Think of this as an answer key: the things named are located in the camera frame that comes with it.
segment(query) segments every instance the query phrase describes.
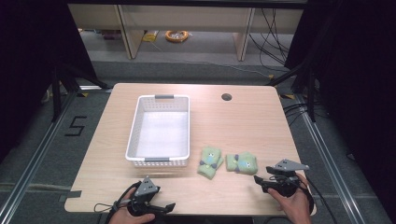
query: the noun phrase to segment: gray floor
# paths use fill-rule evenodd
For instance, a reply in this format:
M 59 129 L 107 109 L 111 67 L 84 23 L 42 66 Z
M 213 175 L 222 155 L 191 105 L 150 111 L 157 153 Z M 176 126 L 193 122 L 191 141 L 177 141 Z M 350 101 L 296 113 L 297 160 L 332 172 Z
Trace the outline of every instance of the gray floor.
M 285 70 L 280 63 L 264 54 L 261 56 L 251 40 L 248 43 L 246 59 L 238 62 L 231 34 L 191 32 L 186 42 L 172 44 L 164 40 L 163 32 L 160 32 L 155 43 L 143 43 L 140 46 L 134 60 L 127 59 L 123 43 L 119 39 L 104 40 L 101 35 L 90 31 L 82 32 L 81 36 L 97 75 L 107 84 L 125 81 L 262 85 L 268 82 L 269 75 L 278 77 L 282 74 L 262 66 L 262 63 L 272 69 Z M 255 34 L 254 38 L 261 40 L 259 42 L 262 44 L 260 35 Z M 279 41 L 286 47 L 291 40 L 292 35 L 279 36 Z M 279 50 L 271 47 L 269 50 L 277 57 L 282 57 Z M 204 74 L 201 79 L 196 77 L 196 71 Z M 189 77 L 189 74 L 194 74 L 195 78 Z M 291 93 L 292 81 L 293 77 L 279 84 L 279 94 Z M 91 85 L 84 80 L 79 82 L 81 85 Z M 106 215 L 65 212 L 63 196 L 73 185 L 108 97 L 109 93 L 90 92 L 86 97 L 76 97 L 72 102 L 11 223 L 104 223 Z M 296 104 L 292 99 L 280 101 L 283 106 Z M 321 105 L 317 105 L 315 109 L 320 133 L 335 158 L 337 167 L 342 171 L 364 220 L 366 223 L 391 223 L 359 166 L 346 157 L 347 147 L 331 119 L 327 117 L 325 109 Z M 325 198 L 338 223 L 353 223 L 329 177 L 311 133 L 306 128 L 303 116 L 292 112 L 287 118 L 302 163 L 311 168 L 306 172 L 307 176 Z M 76 131 L 69 128 L 75 116 L 87 117 L 78 120 L 78 125 L 85 126 L 84 131 L 80 137 L 67 137 L 67 133 Z M 6 200 L 12 186 L 19 180 L 40 145 L 50 126 L 51 117 L 52 102 L 49 101 L 37 111 L 21 144 L 13 148 L 0 164 L 1 202 Z M 315 190 L 313 196 L 318 207 L 313 216 L 314 223 L 333 223 L 329 211 Z M 254 219 L 255 223 L 263 223 L 267 218 Z M 289 222 L 283 218 L 275 218 L 269 223 Z

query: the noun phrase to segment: human hand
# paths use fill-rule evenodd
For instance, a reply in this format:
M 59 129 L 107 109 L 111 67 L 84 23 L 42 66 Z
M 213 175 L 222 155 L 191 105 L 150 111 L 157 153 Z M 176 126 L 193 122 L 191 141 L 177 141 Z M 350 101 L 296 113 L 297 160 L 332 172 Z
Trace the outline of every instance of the human hand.
M 300 174 L 297 174 L 303 182 L 300 186 L 304 189 L 308 186 L 308 181 Z M 286 216 L 294 224 L 310 224 L 309 201 L 301 189 L 289 198 L 280 195 L 275 189 L 268 189 L 268 193 L 279 202 L 279 210 L 284 211 Z
M 125 194 L 123 200 L 131 198 L 134 193 L 134 188 L 130 189 L 128 193 Z M 109 224 L 143 224 L 150 222 L 155 218 L 154 214 L 145 214 L 141 217 L 132 216 L 126 207 L 121 207 L 110 219 Z

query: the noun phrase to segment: aluminum rail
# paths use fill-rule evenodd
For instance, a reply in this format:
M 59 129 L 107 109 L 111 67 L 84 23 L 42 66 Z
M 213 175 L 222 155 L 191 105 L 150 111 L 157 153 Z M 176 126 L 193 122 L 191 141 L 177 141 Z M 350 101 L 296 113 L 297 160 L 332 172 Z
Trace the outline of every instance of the aluminum rail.
M 17 184 L 14 186 L 14 189 L 8 195 L 6 202 L 1 206 L 0 221 L 2 224 L 9 223 L 9 221 L 12 219 L 12 216 L 21 203 L 24 193 L 29 188 L 29 184 L 35 176 L 38 167 L 46 156 L 50 144 L 52 143 L 55 134 L 62 124 L 68 107 L 71 105 L 76 96 L 77 94 L 75 92 L 69 92 L 67 94 L 64 99 L 63 110 L 61 114 L 49 126 L 49 129 L 41 140 L 41 143 L 35 151 L 35 154 L 33 155 L 32 159 L 30 159 L 29 164 L 26 166 L 23 174 L 21 175 Z
M 304 103 L 303 97 L 300 94 L 296 94 L 296 100 L 298 104 Z M 308 128 L 308 131 L 311 133 L 311 136 L 314 139 L 320 157 L 322 158 L 325 167 L 329 172 L 334 187 L 337 190 L 338 195 L 340 196 L 341 202 L 346 209 L 349 219 L 352 223 L 366 223 L 363 216 L 361 215 L 361 210 L 359 209 L 358 204 L 356 203 L 352 193 L 347 186 L 347 183 L 345 182 L 337 165 L 335 164 L 334 159 L 332 158 L 332 153 L 327 148 L 326 143 L 324 142 L 320 131 L 318 130 L 317 124 L 315 122 L 312 122 L 311 118 L 309 118 L 306 113 L 303 113 L 303 118 L 306 127 Z

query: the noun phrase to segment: yellow object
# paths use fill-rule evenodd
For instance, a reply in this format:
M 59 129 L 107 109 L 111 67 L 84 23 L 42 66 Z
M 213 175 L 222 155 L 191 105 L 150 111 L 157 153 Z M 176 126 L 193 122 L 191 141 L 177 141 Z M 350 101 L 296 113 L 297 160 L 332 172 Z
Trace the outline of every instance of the yellow object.
M 147 31 L 145 35 L 143 35 L 142 40 L 147 42 L 154 42 L 157 38 L 158 31 Z
M 279 98 L 280 98 L 280 99 L 291 99 L 291 100 L 294 100 L 294 99 L 295 99 L 295 97 L 294 97 L 293 94 L 280 94 L 280 95 L 279 95 Z
M 167 31 L 165 34 L 166 40 L 174 43 L 181 43 L 189 37 L 187 31 Z

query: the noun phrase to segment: wire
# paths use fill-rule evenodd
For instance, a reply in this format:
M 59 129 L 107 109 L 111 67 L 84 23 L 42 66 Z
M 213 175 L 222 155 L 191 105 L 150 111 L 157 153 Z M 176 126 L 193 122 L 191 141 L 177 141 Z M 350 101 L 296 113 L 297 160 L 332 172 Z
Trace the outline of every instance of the wire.
M 152 43 L 152 42 L 150 42 L 150 43 L 151 43 L 156 49 L 158 49 L 159 51 L 163 52 L 163 50 L 160 49 L 158 46 L 156 46 L 154 43 Z M 261 76 L 270 78 L 268 75 L 265 75 L 265 74 L 263 74 L 263 73 L 261 73 L 261 72 L 259 72 L 259 71 L 241 69 L 241 68 L 237 68 L 237 67 L 234 67 L 234 66 L 232 66 L 232 65 L 227 65 L 227 64 L 218 64 L 218 63 L 210 63 L 210 62 L 196 62 L 196 61 L 181 60 L 181 59 L 171 59 L 171 60 L 173 60 L 174 62 L 198 63 L 198 64 L 214 64 L 214 65 L 216 65 L 216 66 L 230 67 L 230 68 L 235 69 L 235 70 L 238 70 L 238 71 L 249 72 L 249 73 L 256 73 L 256 74 L 259 74 L 259 75 L 261 75 Z
M 276 9 L 273 8 L 272 11 L 273 11 L 273 20 L 272 20 L 272 23 L 270 24 L 270 22 L 268 21 L 267 17 L 265 16 L 264 10 L 263 10 L 263 8 L 262 8 L 262 15 L 264 16 L 265 22 L 267 23 L 267 26 L 268 26 L 268 29 L 269 29 L 269 32 L 268 32 L 268 34 L 267 34 L 267 37 L 264 37 L 264 36 L 262 35 L 262 38 L 264 38 L 264 44 L 265 44 L 265 42 L 267 42 L 268 44 L 270 44 L 270 43 L 267 41 L 269 35 L 271 35 L 271 36 L 274 38 L 274 40 L 275 40 L 275 42 L 277 43 L 278 47 L 275 47 L 275 46 L 272 45 L 272 44 L 270 44 L 270 45 L 273 46 L 275 49 L 278 49 L 278 50 L 279 50 L 280 55 L 281 55 L 282 58 L 283 58 L 283 63 L 282 63 L 282 64 L 284 64 L 285 61 L 286 61 L 286 55 L 285 55 L 285 51 L 282 49 L 282 47 L 283 47 L 285 50 L 287 50 L 287 51 L 289 51 L 289 49 L 286 48 L 285 46 L 283 46 L 283 45 L 280 43 L 280 41 L 279 41 L 279 38 L 278 38 L 278 36 L 277 36 L 277 28 L 276 28 Z
M 307 104 L 290 105 L 290 106 L 286 106 L 285 108 L 283 108 L 283 110 L 288 109 L 285 111 L 285 115 L 287 115 L 291 110 L 298 109 L 303 105 L 307 105 Z
M 270 70 L 277 71 L 277 72 L 285 72 L 285 73 L 288 72 L 288 71 L 279 70 L 279 69 L 270 68 L 270 67 L 268 67 L 268 66 L 265 66 L 265 65 L 262 63 L 262 51 L 260 51 L 259 59 L 260 59 L 260 64 L 261 64 L 264 68 L 266 68 L 266 69 L 270 69 Z
M 323 198 L 322 194 L 320 193 L 320 191 L 318 190 L 318 188 L 314 185 L 314 183 L 312 182 L 312 180 L 310 180 L 308 178 L 308 176 L 306 176 L 306 180 L 308 180 L 309 184 L 312 186 L 312 188 L 315 189 L 315 191 L 317 192 L 318 196 L 320 197 L 320 199 L 323 201 L 324 205 L 326 206 L 327 210 L 329 211 L 330 216 L 332 217 L 332 221 L 336 224 L 338 223 L 337 220 L 335 219 L 334 214 L 332 213 L 332 209 L 330 209 L 330 206 L 327 204 L 326 200 Z
M 96 207 L 98 206 L 98 205 L 102 205 L 102 206 L 106 206 L 107 208 L 106 209 L 103 209 L 103 210 L 96 210 Z M 105 203 L 97 203 L 94 207 L 93 207 L 93 212 L 94 213 L 103 213 L 103 212 L 105 212 L 105 211 L 108 211 L 108 210 L 110 210 L 111 209 L 111 207 L 112 207 L 112 205 L 110 205 L 110 204 L 105 204 Z
M 289 124 L 289 127 L 291 126 L 291 124 L 294 123 L 294 121 L 297 120 L 297 118 L 299 118 L 299 117 L 300 117 L 303 113 L 305 113 L 305 112 L 308 112 L 308 110 L 295 112 L 295 113 L 299 113 L 299 115 L 297 115 L 297 116 L 294 118 L 294 120 L 291 121 L 291 123 Z
M 257 41 L 253 38 L 253 36 L 251 34 L 249 34 L 250 39 L 253 41 L 254 45 L 261 51 L 261 53 L 265 53 L 267 54 L 269 57 L 271 57 L 272 59 L 274 59 L 275 61 L 277 61 L 278 63 L 284 64 L 285 62 L 282 61 L 281 59 L 277 58 L 273 53 L 271 53 L 270 51 L 266 50 L 264 48 L 264 45 L 266 43 L 266 39 L 264 38 L 264 43 L 262 43 L 262 45 L 259 45 L 259 43 L 257 43 Z

